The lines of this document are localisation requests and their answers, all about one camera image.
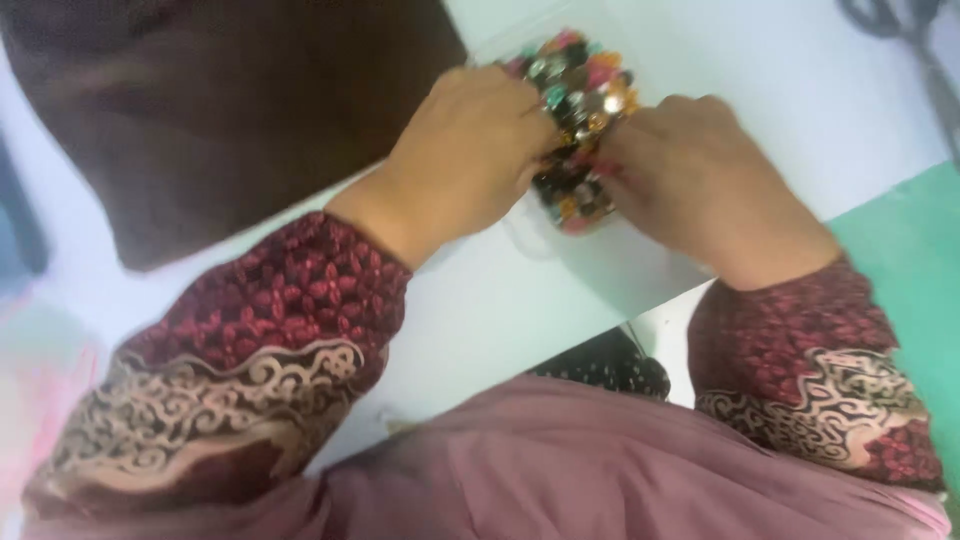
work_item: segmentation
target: white surface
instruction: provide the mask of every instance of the white surface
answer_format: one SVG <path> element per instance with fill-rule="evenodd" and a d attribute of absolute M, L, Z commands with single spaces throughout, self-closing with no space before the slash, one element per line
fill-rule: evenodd
<path fill-rule="evenodd" d="M 473 48 L 554 3 L 447 4 Z M 822 217 L 947 158 L 912 58 L 896 42 L 854 31 L 832 1 L 607 5 L 610 24 L 628 39 L 627 52 L 639 63 L 646 102 L 675 92 L 728 99 Z M 939 51 L 960 51 L 958 26 L 954 12 L 944 13 Z M 954 73 L 960 73 L 959 61 L 947 59 Z M 116 262 L 102 209 L 39 125 L 6 66 L 0 91 L 0 121 L 14 163 L 55 247 L 50 275 L 36 292 L 78 314 L 107 345 L 158 317 L 207 266 L 329 197 L 151 275 L 132 275 Z M 496 226 L 428 263 L 410 285 L 407 322 L 391 346 L 383 381 L 358 404 L 322 459 L 382 437 L 377 418 L 384 409 L 419 419 L 449 408 L 701 279 L 622 224 L 555 248 L 558 257 L 531 260 Z M 668 369 L 674 376 L 675 368 Z"/>

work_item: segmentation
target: teal wall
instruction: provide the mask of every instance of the teal wall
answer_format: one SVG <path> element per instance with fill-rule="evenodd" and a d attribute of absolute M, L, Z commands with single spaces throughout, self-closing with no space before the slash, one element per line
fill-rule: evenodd
<path fill-rule="evenodd" d="M 960 492 L 960 175 L 949 163 L 830 222 L 893 322 L 897 364 L 933 418 Z"/>

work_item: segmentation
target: pink fabric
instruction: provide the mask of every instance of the pink fabric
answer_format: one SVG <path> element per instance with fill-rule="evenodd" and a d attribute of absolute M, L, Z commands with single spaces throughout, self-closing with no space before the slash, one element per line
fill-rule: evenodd
<path fill-rule="evenodd" d="M 28 526 L 26 538 L 61 538 Z M 236 507 L 78 521 L 74 538 L 864 538 L 948 534 L 935 496 L 764 450 L 706 415 L 521 377 Z"/>

